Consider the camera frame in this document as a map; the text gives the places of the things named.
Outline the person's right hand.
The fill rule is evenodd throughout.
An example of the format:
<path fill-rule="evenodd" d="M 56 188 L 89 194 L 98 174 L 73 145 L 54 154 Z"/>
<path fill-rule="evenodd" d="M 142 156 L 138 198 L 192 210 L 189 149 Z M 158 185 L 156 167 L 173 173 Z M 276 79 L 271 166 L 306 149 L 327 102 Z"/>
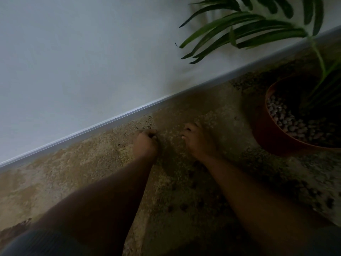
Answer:
<path fill-rule="evenodd" d="M 204 129 L 205 132 L 205 140 L 202 142 L 192 142 L 192 143 L 186 143 L 186 148 L 188 152 L 198 161 L 205 164 L 210 160 L 221 158 L 221 155 L 211 138 L 208 131 Z"/>

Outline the person's left hand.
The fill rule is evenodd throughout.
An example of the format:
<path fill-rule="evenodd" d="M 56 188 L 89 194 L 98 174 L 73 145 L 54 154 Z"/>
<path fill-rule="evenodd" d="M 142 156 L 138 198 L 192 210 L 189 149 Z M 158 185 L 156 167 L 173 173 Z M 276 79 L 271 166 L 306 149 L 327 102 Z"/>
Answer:
<path fill-rule="evenodd" d="M 145 159 L 155 162 L 159 153 L 158 140 L 152 140 L 146 136 L 133 141 L 133 155 L 135 159 Z"/>

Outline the person's left forearm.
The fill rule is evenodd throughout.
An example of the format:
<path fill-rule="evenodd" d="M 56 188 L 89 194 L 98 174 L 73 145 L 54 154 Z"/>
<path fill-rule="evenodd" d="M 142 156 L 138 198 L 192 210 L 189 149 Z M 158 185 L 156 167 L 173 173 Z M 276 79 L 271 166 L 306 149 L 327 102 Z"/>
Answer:
<path fill-rule="evenodd" d="M 122 255 L 156 155 L 139 155 L 53 206 L 31 227 L 66 234 L 94 255 Z"/>

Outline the person's right forearm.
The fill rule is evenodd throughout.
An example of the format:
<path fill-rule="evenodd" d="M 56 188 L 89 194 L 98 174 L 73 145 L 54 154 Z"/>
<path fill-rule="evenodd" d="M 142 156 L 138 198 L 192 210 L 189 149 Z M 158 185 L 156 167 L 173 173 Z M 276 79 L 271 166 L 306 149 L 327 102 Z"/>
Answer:
<path fill-rule="evenodd" d="M 220 156 L 208 155 L 202 163 L 244 229 L 267 255 L 294 255 L 318 229 L 333 226 L 315 211 L 272 191 Z"/>

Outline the white baseboard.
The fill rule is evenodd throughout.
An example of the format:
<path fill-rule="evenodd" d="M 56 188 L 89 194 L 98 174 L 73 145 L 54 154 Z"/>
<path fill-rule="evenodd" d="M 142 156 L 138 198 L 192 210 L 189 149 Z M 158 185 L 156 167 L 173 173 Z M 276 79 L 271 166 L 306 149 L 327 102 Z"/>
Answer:
<path fill-rule="evenodd" d="M 304 49 L 284 41 L 202 65 L 180 60 L 175 26 L 115 26 L 0 39 L 0 172 L 119 126 L 166 101 Z"/>

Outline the terracotta plant pot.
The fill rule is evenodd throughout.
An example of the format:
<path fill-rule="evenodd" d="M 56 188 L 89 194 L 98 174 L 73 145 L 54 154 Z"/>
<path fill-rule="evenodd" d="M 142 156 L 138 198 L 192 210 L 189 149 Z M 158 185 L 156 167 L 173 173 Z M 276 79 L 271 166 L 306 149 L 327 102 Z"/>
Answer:
<path fill-rule="evenodd" d="M 264 150 L 280 157 L 303 156 L 322 151 L 341 154 L 341 147 L 331 148 L 310 145 L 289 136 L 276 124 L 270 115 L 267 109 L 267 99 L 277 90 L 285 89 L 286 86 L 292 87 L 303 78 L 301 75 L 288 76 L 276 81 L 267 89 L 262 108 L 252 127 L 253 136 Z"/>

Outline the scattered dark pebbles on carpet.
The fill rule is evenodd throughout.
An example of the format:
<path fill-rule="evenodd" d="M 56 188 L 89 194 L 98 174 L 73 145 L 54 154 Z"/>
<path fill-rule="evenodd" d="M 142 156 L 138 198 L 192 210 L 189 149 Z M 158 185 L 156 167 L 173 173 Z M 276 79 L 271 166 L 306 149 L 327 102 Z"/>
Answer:
<path fill-rule="evenodd" d="M 308 195 L 308 197 L 312 199 L 308 206 L 310 209 L 316 212 L 326 214 L 325 207 L 332 209 L 334 206 L 333 198 L 327 198 L 324 204 L 319 202 L 318 198 L 322 195 L 322 193 L 317 189 L 309 188 L 308 183 L 305 181 L 298 181 L 294 179 L 285 180 L 280 176 L 279 173 L 275 174 L 274 176 L 263 175 L 262 180 L 265 181 L 266 184 L 270 184 L 273 188 L 276 188 L 278 191 L 287 197 L 294 199 L 295 201 L 302 202 L 304 195 Z M 229 202 L 227 202 L 220 190 L 216 189 L 211 191 L 211 193 L 207 192 L 207 194 L 210 196 L 210 201 L 206 200 L 203 196 L 198 195 L 191 203 L 180 203 L 180 209 L 183 212 L 186 212 L 189 206 L 194 206 L 196 209 L 200 210 L 207 205 L 212 207 L 213 211 L 215 211 L 218 215 L 222 214 L 226 210 L 231 209 Z"/>

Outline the bed of clay pebbles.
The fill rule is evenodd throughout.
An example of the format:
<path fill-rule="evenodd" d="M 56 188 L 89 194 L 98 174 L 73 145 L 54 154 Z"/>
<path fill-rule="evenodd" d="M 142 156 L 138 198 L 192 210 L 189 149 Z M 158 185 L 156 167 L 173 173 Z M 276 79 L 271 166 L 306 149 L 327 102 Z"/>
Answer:
<path fill-rule="evenodd" d="M 309 145 L 341 148 L 341 123 L 326 117 L 299 115 L 284 93 L 271 95 L 266 104 L 275 123 L 289 136 Z"/>

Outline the green palm plant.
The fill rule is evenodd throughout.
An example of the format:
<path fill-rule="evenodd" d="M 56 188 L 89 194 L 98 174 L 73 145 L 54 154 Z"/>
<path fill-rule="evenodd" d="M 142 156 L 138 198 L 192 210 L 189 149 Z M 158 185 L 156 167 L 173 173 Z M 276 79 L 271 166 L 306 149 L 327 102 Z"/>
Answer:
<path fill-rule="evenodd" d="M 313 24 L 311 32 L 302 26 L 283 20 L 267 18 L 253 12 L 251 0 L 241 0 L 245 9 L 241 9 L 237 0 L 203 0 L 191 5 L 203 7 L 193 13 L 181 26 L 185 26 L 195 17 L 216 10 L 230 10 L 230 14 L 213 20 L 196 30 L 180 44 L 184 48 L 197 38 L 200 41 L 193 50 L 181 60 L 193 58 L 190 64 L 196 64 L 207 55 L 226 44 L 238 49 L 250 49 L 264 44 L 291 38 L 307 39 L 317 56 L 321 69 L 320 79 L 303 93 L 299 109 L 302 113 L 318 110 L 341 109 L 341 57 L 327 64 L 317 47 L 315 37 L 319 34 L 324 21 L 323 0 L 302 0 L 303 24 Z"/>

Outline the person's grey left sleeve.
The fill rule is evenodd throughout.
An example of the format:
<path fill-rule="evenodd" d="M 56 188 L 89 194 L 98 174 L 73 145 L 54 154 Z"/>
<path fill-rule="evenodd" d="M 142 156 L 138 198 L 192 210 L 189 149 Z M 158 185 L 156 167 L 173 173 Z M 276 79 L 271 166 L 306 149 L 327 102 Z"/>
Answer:
<path fill-rule="evenodd" d="M 62 232 L 30 229 L 6 245 L 0 256 L 91 256 L 91 252 Z"/>

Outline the person's grey sleeve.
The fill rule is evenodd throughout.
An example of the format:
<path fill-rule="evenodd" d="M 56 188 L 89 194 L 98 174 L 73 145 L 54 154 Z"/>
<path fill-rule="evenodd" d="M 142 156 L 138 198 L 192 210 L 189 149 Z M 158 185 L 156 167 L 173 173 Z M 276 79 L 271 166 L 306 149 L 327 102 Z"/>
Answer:
<path fill-rule="evenodd" d="M 341 256 L 341 227 L 319 229 L 296 256 Z"/>
<path fill-rule="evenodd" d="M 30 229 L 6 245 L 0 256 L 91 256 L 91 252 L 62 232 Z"/>

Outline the person's grey right sleeve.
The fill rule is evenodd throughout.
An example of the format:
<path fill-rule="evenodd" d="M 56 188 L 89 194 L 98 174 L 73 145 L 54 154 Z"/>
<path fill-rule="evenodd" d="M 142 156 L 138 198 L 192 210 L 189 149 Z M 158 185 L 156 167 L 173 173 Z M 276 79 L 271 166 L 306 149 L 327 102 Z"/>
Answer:
<path fill-rule="evenodd" d="M 296 256 L 341 256 L 341 227 L 319 229 Z"/>

